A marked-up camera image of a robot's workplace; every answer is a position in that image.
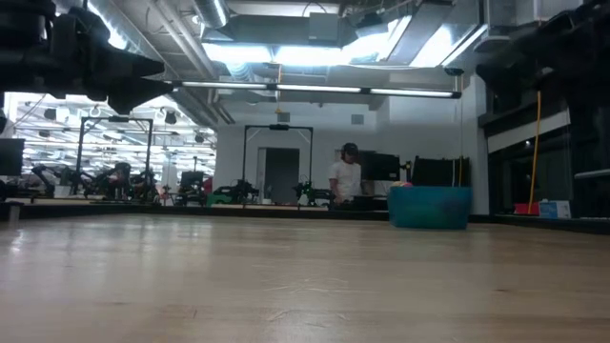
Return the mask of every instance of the metal frame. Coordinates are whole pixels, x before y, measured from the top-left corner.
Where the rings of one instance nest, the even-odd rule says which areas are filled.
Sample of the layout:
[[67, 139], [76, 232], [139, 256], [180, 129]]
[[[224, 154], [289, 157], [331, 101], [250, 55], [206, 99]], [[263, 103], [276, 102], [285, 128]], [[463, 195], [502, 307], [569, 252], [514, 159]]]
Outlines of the metal frame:
[[[80, 134], [78, 136], [78, 153], [76, 155], [76, 175], [75, 177], [80, 178], [80, 167], [81, 167], [81, 162], [82, 162], [82, 158], [83, 158], [83, 140], [85, 139], [85, 134], [87, 132], [89, 132], [89, 130], [87, 130], [85, 128], [85, 124], [88, 121], [97, 121], [100, 122], [102, 120], [108, 120], [111, 121], [112, 117], [102, 117], [102, 118], [96, 118], [96, 117], [81, 117], [81, 122], [80, 122]], [[148, 175], [148, 173], [151, 170], [151, 145], [153, 144], [153, 124], [154, 121], [152, 119], [135, 119], [135, 118], [123, 118], [123, 117], [119, 117], [119, 120], [117, 120], [117, 122], [146, 122], [149, 123], [149, 131], [148, 131], [148, 145], [146, 148], [146, 173]], [[76, 195], [78, 192], [78, 183], [76, 183], [74, 185], [74, 181], [72, 181], [72, 194]], [[144, 195], [144, 200], [148, 200], [148, 189], [145, 190], [145, 195]]]
[[312, 161], [314, 157], [314, 128], [312, 127], [291, 127], [282, 126], [282, 129], [274, 129], [274, 125], [246, 125], [244, 127], [244, 151], [241, 161], [241, 179], [246, 180], [246, 151], [248, 149], [248, 130], [249, 129], [269, 129], [271, 131], [307, 130], [310, 133], [309, 142], [309, 179], [312, 179]]

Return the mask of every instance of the teal bin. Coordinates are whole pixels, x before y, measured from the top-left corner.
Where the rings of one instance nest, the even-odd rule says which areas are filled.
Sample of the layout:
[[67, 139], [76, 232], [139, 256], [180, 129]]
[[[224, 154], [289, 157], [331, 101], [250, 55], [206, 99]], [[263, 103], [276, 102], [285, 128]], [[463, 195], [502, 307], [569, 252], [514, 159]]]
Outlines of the teal bin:
[[473, 191], [465, 187], [392, 187], [390, 223], [397, 228], [464, 230]]

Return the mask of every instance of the box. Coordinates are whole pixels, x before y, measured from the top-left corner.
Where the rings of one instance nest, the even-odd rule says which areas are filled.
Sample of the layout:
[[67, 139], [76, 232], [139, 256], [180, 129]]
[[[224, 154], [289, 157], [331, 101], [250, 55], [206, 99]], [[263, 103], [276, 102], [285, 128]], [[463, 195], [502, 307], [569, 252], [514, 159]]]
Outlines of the box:
[[397, 228], [465, 230], [473, 191], [466, 187], [392, 187], [390, 223]]
[[540, 201], [540, 218], [569, 219], [572, 218], [569, 201]]

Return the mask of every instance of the doorway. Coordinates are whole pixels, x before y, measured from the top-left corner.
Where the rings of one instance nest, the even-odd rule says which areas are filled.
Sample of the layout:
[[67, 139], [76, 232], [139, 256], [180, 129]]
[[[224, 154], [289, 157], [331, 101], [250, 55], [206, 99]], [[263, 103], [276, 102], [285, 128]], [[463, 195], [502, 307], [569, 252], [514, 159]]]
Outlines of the doorway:
[[266, 149], [264, 193], [273, 203], [296, 203], [293, 187], [298, 183], [299, 155], [299, 149]]

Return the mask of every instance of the person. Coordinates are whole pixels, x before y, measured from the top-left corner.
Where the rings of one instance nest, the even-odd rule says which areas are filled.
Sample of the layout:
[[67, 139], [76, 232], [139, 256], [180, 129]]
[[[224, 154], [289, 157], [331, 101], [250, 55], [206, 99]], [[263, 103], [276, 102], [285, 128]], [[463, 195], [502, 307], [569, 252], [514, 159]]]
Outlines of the person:
[[358, 146], [354, 143], [347, 143], [341, 148], [341, 160], [331, 166], [329, 179], [337, 205], [341, 205], [345, 201], [352, 201], [354, 196], [361, 194], [362, 168], [357, 160]]

